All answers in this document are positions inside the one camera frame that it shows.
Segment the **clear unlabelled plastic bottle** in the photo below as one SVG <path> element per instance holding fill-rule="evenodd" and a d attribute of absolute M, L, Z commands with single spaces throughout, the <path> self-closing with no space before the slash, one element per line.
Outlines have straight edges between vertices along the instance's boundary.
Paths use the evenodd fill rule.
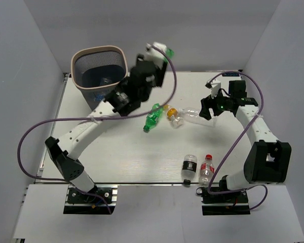
<path fill-rule="evenodd" d="M 217 118 L 213 116 L 213 113 L 211 112 L 211 120 L 206 120 L 205 118 L 199 116 L 200 110 L 187 107 L 187 108 L 181 108 L 178 110 L 179 114 L 183 117 L 183 119 L 186 122 L 202 125 L 202 126 L 208 126 L 208 127 L 214 127 L 217 123 Z"/>

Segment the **green Sprite bottle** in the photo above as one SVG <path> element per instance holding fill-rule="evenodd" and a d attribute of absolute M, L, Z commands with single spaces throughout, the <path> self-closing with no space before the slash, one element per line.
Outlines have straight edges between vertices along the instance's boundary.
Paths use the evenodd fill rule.
<path fill-rule="evenodd" d="M 163 116 L 164 109 L 159 103 L 153 105 L 152 110 L 154 109 L 157 110 L 149 113 L 146 117 L 145 125 L 143 127 L 143 131 L 145 133 L 148 133 L 150 130 L 154 129 Z"/>
<path fill-rule="evenodd" d="M 172 49 L 170 48 L 166 48 L 166 50 L 164 51 L 166 57 L 165 57 L 165 60 L 167 61 L 168 59 L 172 59 L 173 56 L 174 56 L 174 52 Z"/>

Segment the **blue orange label bottle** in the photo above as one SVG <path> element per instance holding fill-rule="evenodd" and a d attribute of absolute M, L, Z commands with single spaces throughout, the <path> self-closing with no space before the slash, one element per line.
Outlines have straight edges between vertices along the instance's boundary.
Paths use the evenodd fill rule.
<path fill-rule="evenodd" d="M 100 80 L 100 86 L 110 86 L 113 84 L 114 81 L 110 77 L 102 77 Z"/>

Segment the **blue label water bottle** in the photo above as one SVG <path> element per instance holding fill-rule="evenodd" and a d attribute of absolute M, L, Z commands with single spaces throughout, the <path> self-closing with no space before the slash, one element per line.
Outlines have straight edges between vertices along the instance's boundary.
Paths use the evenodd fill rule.
<path fill-rule="evenodd" d="M 93 102 L 101 102 L 104 99 L 104 94 L 94 94 Z"/>

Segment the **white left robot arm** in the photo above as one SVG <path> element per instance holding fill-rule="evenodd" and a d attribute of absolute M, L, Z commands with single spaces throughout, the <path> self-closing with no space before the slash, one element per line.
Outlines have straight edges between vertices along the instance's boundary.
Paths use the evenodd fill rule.
<path fill-rule="evenodd" d="M 57 139 L 49 137 L 45 141 L 50 159 L 63 179 L 80 190 L 84 201 L 93 201 L 97 189 L 80 163 L 80 155 L 103 132 L 149 99 L 152 88 L 162 85 L 166 68 L 166 59 L 157 51 L 139 54 L 129 76 L 104 97 L 88 115 L 88 121 L 79 123 Z"/>

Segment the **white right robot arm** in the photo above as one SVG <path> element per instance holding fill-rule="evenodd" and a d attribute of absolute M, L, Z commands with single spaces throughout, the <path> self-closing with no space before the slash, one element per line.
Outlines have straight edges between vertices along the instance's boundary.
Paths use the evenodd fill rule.
<path fill-rule="evenodd" d="M 243 80 L 229 82 L 229 94 L 224 96 L 221 82 L 206 84 L 211 94 L 201 100 L 200 117 L 211 120 L 225 111 L 231 112 L 243 126 L 251 150 L 243 167 L 236 173 L 224 176 L 219 183 L 219 197 L 232 201 L 237 191 L 252 184 L 283 183 L 286 180 L 291 157 L 291 146 L 281 142 L 260 116 L 260 108 L 254 98 L 248 97 Z"/>

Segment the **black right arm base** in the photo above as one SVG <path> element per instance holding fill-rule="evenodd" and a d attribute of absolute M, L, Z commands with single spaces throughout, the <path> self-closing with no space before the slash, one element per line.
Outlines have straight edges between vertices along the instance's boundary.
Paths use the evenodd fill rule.
<path fill-rule="evenodd" d="M 196 195 L 202 199 L 203 216 L 250 215 L 245 192 L 212 195 L 208 193 L 207 187 L 198 187 Z"/>

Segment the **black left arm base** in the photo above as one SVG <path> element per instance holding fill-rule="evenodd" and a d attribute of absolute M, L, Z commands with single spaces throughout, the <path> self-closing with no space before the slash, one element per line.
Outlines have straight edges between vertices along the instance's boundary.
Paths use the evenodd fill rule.
<path fill-rule="evenodd" d="M 69 186 L 64 204 L 65 215 L 111 215 L 116 207 L 118 187 L 97 185 L 96 196 L 82 194 Z"/>

